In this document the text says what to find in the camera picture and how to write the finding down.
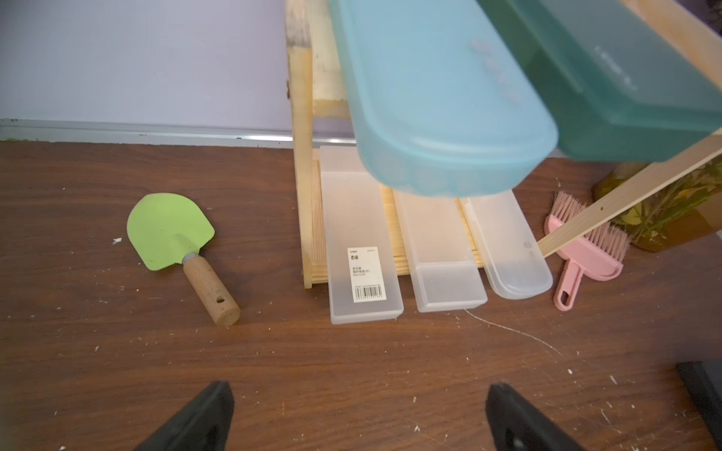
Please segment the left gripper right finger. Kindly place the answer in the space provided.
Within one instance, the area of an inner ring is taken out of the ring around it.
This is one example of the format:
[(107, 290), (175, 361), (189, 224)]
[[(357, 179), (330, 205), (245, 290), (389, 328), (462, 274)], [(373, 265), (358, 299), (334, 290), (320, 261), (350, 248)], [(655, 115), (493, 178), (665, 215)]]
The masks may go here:
[(584, 450), (507, 383), (489, 387), (485, 413), (496, 450)]

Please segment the dark green pencil case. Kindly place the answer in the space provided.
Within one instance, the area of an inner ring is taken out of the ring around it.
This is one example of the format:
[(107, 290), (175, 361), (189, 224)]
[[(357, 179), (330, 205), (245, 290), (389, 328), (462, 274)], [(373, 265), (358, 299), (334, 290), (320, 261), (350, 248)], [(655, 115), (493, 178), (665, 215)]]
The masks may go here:
[(720, 129), (720, 89), (622, 2), (481, 8), (556, 120), (567, 157), (663, 162)]

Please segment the clear rounded pencil case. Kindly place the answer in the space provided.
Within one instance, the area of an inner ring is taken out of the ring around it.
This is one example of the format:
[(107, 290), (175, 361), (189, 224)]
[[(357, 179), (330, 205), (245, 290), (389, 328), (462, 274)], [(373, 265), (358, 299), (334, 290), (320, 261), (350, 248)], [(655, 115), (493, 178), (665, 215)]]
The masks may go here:
[(466, 197), (460, 203), (497, 295), (523, 300), (551, 289), (553, 276), (513, 191)]

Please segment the clear pencil case with label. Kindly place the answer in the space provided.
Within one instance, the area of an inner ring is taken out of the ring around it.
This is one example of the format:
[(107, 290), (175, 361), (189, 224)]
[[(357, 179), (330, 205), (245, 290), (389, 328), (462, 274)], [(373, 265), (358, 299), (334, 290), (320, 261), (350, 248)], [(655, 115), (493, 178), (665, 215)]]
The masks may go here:
[(381, 185), (356, 148), (322, 147), (320, 177), (330, 319), (397, 319), (404, 311)]

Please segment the light teal pencil case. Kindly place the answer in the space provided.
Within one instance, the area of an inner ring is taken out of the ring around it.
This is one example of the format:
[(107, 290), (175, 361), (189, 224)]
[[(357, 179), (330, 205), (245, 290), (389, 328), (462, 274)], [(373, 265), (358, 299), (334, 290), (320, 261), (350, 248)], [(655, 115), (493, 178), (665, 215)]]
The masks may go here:
[(518, 186), (558, 144), (540, 95), (475, 1), (328, 5), (359, 157), (425, 197)]

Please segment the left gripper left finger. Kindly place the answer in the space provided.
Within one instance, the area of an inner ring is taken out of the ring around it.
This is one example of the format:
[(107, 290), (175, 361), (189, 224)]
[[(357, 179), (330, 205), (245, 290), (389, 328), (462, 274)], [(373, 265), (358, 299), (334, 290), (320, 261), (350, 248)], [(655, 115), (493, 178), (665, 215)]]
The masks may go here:
[(224, 451), (234, 413), (228, 381), (214, 381), (169, 418), (136, 451)]

